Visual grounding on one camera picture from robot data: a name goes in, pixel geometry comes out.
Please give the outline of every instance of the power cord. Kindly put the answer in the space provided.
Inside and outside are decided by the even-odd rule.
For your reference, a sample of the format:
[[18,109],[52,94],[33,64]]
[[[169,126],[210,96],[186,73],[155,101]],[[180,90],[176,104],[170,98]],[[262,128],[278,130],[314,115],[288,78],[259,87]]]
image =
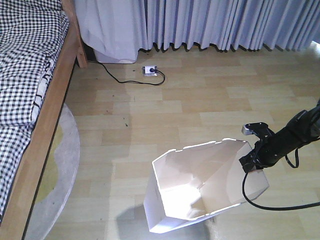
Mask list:
[[[253,159],[256,159],[258,152],[261,148],[261,146],[263,145],[263,141],[261,141],[260,146],[257,148]],[[292,163],[290,164],[288,162],[288,164],[292,167],[292,168],[298,168],[299,166],[299,157],[298,157],[298,149],[296,149],[295,152],[296,155],[296,165],[294,166]],[[242,181],[242,195],[244,196],[245,200],[251,204],[252,206],[259,208],[259,209],[263,209],[263,210],[269,210],[269,211],[291,211],[291,210],[299,210],[299,209],[307,209],[307,208],[312,208],[312,207],[317,207],[320,206],[320,201],[319,202],[314,202],[314,203],[309,203],[309,204],[303,204],[303,205],[297,205],[297,206],[284,206],[284,207],[272,207],[272,206],[262,206],[259,204],[254,203],[253,201],[251,201],[248,196],[246,195],[246,191],[245,191],[245,184],[246,184],[246,179],[248,176],[248,172],[245,173],[243,181]]]
[[141,81],[135,81],[135,80],[120,81],[120,80],[118,80],[115,76],[113,76],[113,75],[108,71],[107,67],[106,67],[104,64],[102,64],[101,62],[98,62],[98,61],[88,61],[88,62],[94,63],[94,64],[99,64],[99,65],[103,66],[103,68],[105,69],[105,71],[106,71],[114,80],[116,80],[116,81],[117,81],[118,83],[120,83],[120,84],[146,84],[146,85],[152,85],[152,86],[160,86],[160,85],[162,85],[162,84],[165,82],[165,80],[166,80],[166,76],[165,76],[165,74],[164,74],[162,71],[159,71],[158,69],[150,68],[150,72],[160,74],[160,75],[163,77],[163,79],[162,79],[161,82],[151,83],[151,82],[141,82]]

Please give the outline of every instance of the checkered bedding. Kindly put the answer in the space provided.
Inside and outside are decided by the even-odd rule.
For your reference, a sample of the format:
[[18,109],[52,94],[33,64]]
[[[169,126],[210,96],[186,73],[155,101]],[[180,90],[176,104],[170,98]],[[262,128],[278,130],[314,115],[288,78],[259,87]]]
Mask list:
[[0,220],[68,24],[60,0],[0,1]]

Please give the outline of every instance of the cardboard box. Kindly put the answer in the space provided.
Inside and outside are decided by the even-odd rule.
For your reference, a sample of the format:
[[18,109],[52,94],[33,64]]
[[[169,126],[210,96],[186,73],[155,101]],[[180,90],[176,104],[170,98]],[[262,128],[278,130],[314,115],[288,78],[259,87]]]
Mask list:
[[[246,202],[239,159],[251,150],[246,141],[225,138],[172,149],[154,160],[143,203],[149,231],[166,233]],[[268,187],[262,170],[248,174],[245,192],[250,199]]]

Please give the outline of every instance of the gray curtain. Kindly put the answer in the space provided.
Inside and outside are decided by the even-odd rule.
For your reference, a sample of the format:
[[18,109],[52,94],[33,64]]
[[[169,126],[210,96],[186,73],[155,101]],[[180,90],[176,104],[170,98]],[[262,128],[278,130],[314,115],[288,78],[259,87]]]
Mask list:
[[300,50],[320,39],[319,0],[75,0],[80,31],[100,62],[134,63],[138,50],[216,45]]

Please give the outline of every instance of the floor board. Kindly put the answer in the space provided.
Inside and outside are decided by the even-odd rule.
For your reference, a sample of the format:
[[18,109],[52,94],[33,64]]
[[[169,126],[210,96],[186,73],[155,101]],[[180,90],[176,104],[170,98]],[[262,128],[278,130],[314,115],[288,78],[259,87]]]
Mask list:
[[[142,66],[165,73],[161,86],[120,84],[100,65],[75,68],[66,104],[77,121],[81,157],[70,198],[46,240],[315,240],[320,207],[288,212],[243,204],[206,222],[149,233],[142,206],[151,162],[170,149],[222,138],[248,141],[242,125],[275,132],[320,97],[320,53],[299,51],[140,51],[134,64],[106,64],[120,80],[153,81]],[[300,168],[280,160],[265,169],[267,206],[320,199],[320,141],[300,151]]]

